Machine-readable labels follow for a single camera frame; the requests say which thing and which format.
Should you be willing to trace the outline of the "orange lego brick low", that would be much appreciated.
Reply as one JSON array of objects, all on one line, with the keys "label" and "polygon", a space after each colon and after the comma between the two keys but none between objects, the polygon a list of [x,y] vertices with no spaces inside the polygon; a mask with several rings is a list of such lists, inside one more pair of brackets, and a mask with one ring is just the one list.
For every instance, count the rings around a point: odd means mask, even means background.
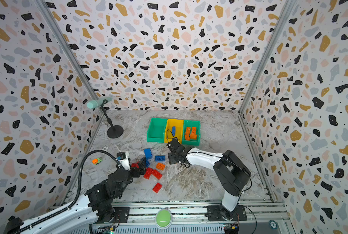
[{"label": "orange lego brick low", "polygon": [[197,134],[192,134],[192,133],[190,133],[190,134],[189,134],[189,138],[190,138],[190,140],[197,140],[198,135],[197,135]]},{"label": "orange lego brick low", "polygon": [[156,169],[161,170],[161,171],[164,171],[165,167],[166,166],[163,163],[157,163],[157,165],[156,165]]}]

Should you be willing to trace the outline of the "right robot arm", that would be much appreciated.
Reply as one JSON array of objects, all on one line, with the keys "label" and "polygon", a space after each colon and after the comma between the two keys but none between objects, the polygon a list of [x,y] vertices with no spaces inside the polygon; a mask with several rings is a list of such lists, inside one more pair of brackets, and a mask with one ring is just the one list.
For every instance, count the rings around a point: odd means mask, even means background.
[{"label": "right robot arm", "polygon": [[196,147],[180,144],[174,137],[167,147],[169,163],[179,163],[186,168],[191,165],[201,166],[214,171],[225,190],[223,199],[218,206],[209,206],[206,217],[210,221],[237,221],[243,220],[243,208],[238,208],[239,199],[245,186],[251,179],[251,172],[238,156],[227,150],[225,153],[211,153]]}]

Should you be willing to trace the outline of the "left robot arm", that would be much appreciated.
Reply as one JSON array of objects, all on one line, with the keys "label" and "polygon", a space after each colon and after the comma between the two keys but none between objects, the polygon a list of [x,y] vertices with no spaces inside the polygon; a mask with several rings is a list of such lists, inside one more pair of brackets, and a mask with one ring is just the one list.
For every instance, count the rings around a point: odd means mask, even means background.
[{"label": "left robot arm", "polygon": [[109,156],[116,162],[116,171],[107,179],[81,193],[81,179],[85,159],[81,161],[78,174],[78,188],[74,200],[46,215],[23,221],[14,218],[4,229],[6,234],[63,234],[71,232],[81,225],[92,226],[95,223],[107,227],[119,226],[128,220],[128,207],[114,208],[112,203],[121,199],[127,186],[134,178],[146,173],[146,158],[142,158],[135,167],[131,167],[128,152],[119,152],[113,156],[104,150],[99,153]]}]

